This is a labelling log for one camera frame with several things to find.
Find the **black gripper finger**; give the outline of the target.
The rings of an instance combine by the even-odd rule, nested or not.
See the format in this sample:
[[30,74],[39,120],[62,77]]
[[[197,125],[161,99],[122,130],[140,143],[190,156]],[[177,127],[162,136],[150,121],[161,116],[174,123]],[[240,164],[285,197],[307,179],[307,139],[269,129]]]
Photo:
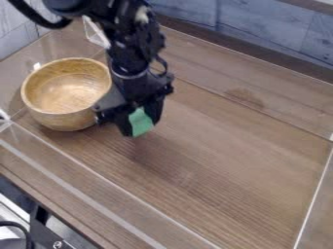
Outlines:
[[114,123],[117,124],[124,136],[133,136],[133,125],[130,123],[132,111],[117,113]]
[[148,116],[152,118],[153,124],[156,125],[162,118],[162,113],[165,109],[165,99],[164,98],[152,99],[145,103],[144,107],[145,107],[145,112]]

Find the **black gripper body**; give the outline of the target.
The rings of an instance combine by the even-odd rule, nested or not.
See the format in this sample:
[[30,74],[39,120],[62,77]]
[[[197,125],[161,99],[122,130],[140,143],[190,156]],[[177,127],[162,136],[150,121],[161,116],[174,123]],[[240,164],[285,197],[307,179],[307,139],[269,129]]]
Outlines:
[[150,68],[140,73],[122,72],[114,65],[109,66],[113,86],[93,106],[97,123],[113,123],[117,113],[136,111],[145,103],[157,98],[166,99],[173,93],[174,76],[166,72],[154,74]]

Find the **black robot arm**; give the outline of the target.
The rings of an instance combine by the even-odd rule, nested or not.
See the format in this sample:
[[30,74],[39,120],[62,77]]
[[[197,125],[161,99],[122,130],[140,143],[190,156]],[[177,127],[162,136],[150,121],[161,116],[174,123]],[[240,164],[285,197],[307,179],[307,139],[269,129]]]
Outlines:
[[109,42],[106,54],[113,86],[94,106],[100,124],[113,123],[128,137],[148,133],[162,118],[165,101],[173,93],[174,75],[152,72],[152,63],[168,66],[160,52],[166,36],[146,0],[42,0],[61,19],[50,21],[25,0],[7,0],[38,25],[66,28],[88,17],[102,28]]

